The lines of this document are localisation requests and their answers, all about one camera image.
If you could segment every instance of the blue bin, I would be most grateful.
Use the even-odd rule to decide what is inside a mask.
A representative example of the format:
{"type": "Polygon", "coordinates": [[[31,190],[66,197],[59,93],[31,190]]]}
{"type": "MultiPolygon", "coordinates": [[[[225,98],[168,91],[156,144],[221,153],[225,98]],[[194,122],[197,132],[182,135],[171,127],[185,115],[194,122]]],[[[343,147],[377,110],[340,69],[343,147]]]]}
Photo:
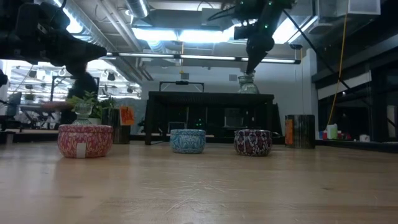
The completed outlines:
{"type": "Polygon", "coordinates": [[[170,133],[170,146],[173,152],[198,154],[205,149],[206,131],[204,130],[174,129],[170,133]]]}

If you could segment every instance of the white wall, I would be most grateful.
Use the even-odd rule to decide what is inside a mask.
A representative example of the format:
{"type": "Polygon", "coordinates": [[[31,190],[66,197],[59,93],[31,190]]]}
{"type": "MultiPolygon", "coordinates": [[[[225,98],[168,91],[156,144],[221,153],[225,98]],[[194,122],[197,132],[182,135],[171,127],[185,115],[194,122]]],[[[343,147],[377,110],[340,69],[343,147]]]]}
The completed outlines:
{"type": "MultiPolygon", "coordinates": [[[[260,93],[273,94],[275,96],[274,103],[277,103],[279,106],[280,123],[283,133],[285,131],[285,115],[313,114],[315,113],[314,108],[316,108],[316,114],[318,113],[317,104],[315,106],[312,103],[312,93],[316,92],[315,86],[311,84],[313,63],[311,63],[311,66],[310,60],[313,59],[314,57],[311,58],[311,54],[308,55],[307,53],[302,65],[263,63],[256,68],[257,72],[254,83],[257,85],[260,93]]],[[[155,81],[144,82],[142,84],[142,99],[148,99],[149,91],[159,90],[159,81],[174,82],[180,80],[180,68],[178,67],[148,67],[147,70],[154,77],[155,81]]],[[[190,82],[204,82],[205,92],[237,93],[239,90],[239,83],[230,82],[228,79],[229,74],[242,75],[238,68],[211,68],[209,70],[200,67],[187,67],[183,68],[183,71],[190,73],[190,82]]],[[[165,91],[199,92],[192,85],[177,86],[174,84],[169,85],[165,91]]]]}

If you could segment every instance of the glass jar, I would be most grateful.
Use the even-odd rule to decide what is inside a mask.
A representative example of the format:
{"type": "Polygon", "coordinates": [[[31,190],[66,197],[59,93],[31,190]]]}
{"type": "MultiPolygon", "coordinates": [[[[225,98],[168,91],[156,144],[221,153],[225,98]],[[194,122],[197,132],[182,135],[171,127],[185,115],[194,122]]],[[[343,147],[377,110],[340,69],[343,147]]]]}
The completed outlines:
{"type": "Polygon", "coordinates": [[[238,93],[260,94],[256,84],[254,84],[254,74],[244,74],[238,77],[241,85],[238,93]]]}

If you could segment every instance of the orange label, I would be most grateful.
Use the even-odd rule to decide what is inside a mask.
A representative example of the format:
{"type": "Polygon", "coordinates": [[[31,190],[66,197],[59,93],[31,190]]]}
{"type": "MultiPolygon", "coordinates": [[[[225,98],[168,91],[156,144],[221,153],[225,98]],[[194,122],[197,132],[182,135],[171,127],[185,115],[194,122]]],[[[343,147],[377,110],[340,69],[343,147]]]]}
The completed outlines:
{"type": "Polygon", "coordinates": [[[128,106],[120,107],[120,125],[134,124],[134,110],[128,106]]]}
{"type": "Polygon", "coordinates": [[[285,144],[293,144],[293,120],[285,120],[285,144]]]}

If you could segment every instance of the metal canister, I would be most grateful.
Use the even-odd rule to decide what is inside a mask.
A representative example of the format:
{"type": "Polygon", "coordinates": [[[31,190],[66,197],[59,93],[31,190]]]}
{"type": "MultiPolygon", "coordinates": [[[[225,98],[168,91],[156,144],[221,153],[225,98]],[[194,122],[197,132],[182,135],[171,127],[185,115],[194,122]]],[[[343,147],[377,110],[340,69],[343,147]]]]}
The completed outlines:
{"type": "Polygon", "coordinates": [[[122,126],[119,109],[107,109],[102,114],[102,125],[113,127],[113,144],[130,143],[130,126],[122,126]]]}
{"type": "Polygon", "coordinates": [[[315,116],[285,116],[285,145],[298,149],[315,149],[315,116]]]}

